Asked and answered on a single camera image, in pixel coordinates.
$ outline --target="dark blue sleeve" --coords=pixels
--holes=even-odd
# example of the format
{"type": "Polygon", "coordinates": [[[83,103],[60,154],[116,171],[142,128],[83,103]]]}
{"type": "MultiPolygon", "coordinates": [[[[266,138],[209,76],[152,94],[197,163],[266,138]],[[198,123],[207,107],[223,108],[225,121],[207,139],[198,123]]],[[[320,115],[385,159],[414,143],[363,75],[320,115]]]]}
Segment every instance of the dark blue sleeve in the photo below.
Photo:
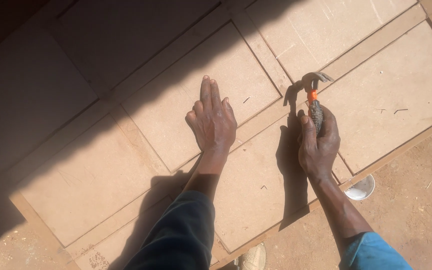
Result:
{"type": "Polygon", "coordinates": [[[365,232],[349,245],[343,254],[342,270],[411,270],[403,256],[388,245],[379,234],[365,232]]]}
{"type": "Polygon", "coordinates": [[[181,193],[149,232],[124,270],[209,269],[215,209],[206,195],[181,193]]]}

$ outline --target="hand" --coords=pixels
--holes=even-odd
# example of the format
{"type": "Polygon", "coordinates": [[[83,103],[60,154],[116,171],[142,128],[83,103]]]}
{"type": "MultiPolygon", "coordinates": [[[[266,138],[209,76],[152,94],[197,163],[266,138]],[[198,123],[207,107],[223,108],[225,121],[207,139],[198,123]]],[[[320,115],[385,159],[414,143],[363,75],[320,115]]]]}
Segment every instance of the hand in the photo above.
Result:
{"type": "Polygon", "coordinates": [[[186,114],[194,129],[199,147],[203,151],[229,153],[236,139],[236,127],[233,108],[229,98],[221,102],[216,80],[205,75],[201,82],[201,100],[194,103],[194,108],[186,114]]]}
{"type": "Polygon", "coordinates": [[[332,179],[331,170],[339,150],[338,125],[334,114],[322,107],[323,122],[320,137],[309,116],[301,117],[302,140],[299,147],[299,163],[311,181],[332,179]]]}

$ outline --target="white container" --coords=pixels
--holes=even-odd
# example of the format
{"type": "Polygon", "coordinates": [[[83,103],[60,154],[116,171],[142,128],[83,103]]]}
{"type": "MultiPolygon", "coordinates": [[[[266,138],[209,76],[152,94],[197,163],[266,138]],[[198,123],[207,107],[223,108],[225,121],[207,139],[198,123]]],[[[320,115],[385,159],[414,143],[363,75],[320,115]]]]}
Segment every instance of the white container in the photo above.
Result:
{"type": "Polygon", "coordinates": [[[374,190],[375,178],[372,175],[368,175],[363,180],[346,189],[344,193],[348,198],[359,201],[368,198],[374,190]]]}

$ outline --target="forearm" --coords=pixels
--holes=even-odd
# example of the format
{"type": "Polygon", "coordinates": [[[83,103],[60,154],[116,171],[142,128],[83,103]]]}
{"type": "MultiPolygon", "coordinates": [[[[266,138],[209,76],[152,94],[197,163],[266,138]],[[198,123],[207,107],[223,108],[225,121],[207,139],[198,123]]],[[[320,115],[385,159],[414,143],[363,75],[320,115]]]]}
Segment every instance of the forearm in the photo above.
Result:
{"type": "Polygon", "coordinates": [[[198,167],[184,187],[183,192],[188,190],[199,191],[213,201],[219,176],[223,171],[227,159],[227,151],[204,151],[198,167]]]}
{"type": "Polygon", "coordinates": [[[363,232],[373,232],[368,222],[336,185],[332,176],[322,179],[310,177],[309,181],[326,214],[340,256],[354,236],[363,232]]]}

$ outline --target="beige sneaker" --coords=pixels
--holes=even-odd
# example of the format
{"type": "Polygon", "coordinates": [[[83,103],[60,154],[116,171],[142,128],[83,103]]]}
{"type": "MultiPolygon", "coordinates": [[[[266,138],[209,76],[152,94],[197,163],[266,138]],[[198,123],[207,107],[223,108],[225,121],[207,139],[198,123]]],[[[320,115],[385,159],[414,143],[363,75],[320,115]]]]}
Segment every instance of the beige sneaker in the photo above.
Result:
{"type": "Polygon", "coordinates": [[[240,270],[264,270],[266,266],[266,248],[264,243],[251,248],[241,257],[240,270]]]}

